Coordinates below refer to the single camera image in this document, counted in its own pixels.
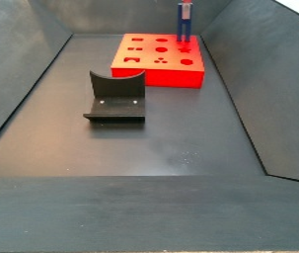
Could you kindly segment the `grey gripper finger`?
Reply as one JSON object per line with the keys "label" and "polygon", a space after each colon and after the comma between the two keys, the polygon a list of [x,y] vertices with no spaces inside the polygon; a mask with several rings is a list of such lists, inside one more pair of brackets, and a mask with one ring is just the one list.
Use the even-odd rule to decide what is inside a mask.
{"label": "grey gripper finger", "polygon": [[191,16],[191,0],[181,0],[181,19],[189,20]]}

